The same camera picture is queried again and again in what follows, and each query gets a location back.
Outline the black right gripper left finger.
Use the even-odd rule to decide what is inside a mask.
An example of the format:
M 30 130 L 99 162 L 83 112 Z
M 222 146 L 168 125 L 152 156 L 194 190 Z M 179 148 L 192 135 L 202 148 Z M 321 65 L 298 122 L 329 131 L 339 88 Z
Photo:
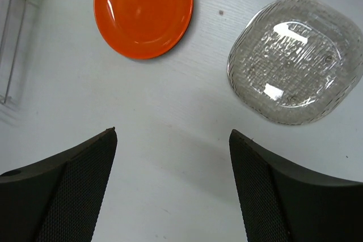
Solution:
M 109 128 L 1 174 L 1 241 L 91 241 L 116 147 Z

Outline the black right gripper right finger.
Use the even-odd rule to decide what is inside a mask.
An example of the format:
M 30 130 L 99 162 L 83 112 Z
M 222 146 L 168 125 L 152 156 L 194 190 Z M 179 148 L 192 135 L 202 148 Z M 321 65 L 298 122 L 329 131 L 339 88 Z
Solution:
M 362 183 L 312 171 L 237 130 L 229 138 L 248 241 L 361 241 Z

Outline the clear ribbed glass plate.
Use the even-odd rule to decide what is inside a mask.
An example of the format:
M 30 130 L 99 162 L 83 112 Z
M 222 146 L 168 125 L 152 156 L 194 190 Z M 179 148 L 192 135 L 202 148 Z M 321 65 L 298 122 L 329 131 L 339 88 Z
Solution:
M 227 77 L 240 100 L 272 122 L 318 121 L 362 78 L 362 30 L 318 0 L 276 0 L 235 41 Z

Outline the orange plate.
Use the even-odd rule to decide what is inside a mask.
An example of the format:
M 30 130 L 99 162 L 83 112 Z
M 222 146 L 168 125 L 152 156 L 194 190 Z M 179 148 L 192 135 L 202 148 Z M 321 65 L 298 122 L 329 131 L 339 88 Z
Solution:
M 94 0 L 105 42 L 121 55 L 148 60 L 172 49 L 191 22 L 194 0 Z

